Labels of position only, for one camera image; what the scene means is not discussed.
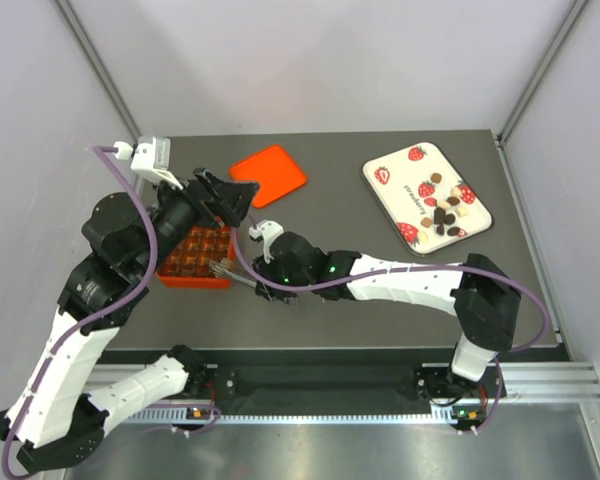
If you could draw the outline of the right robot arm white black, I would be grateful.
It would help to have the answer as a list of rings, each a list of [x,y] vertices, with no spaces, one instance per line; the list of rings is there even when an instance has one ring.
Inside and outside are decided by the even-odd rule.
[[[420,383],[431,399],[472,394],[482,385],[488,364],[513,346],[521,293],[484,255],[471,254],[463,263],[434,270],[357,251],[323,252],[281,228],[253,228],[249,236],[261,243],[262,253],[246,269],[256,295],[267,301],[288,303],[311,292],[326,301],[392,301],[456,318],[462,334],[447,372]]]

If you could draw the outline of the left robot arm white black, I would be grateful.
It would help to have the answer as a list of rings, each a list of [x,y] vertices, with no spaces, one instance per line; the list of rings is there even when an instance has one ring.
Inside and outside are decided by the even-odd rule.
[[[91,253],[70,273],[44,353],[18,401],[0,411],[0,440],[18,441],[22,478],[75,467],[120,423],[172,395],[206,387],[203,360],[177,345],[140,372],[85,391],[94,366],[148,294],[148,281],[195,227],[237,227],[259,186],[197,169],[183,188],[165,181],[145,208],[134,192],[102,198],[84,223]]]

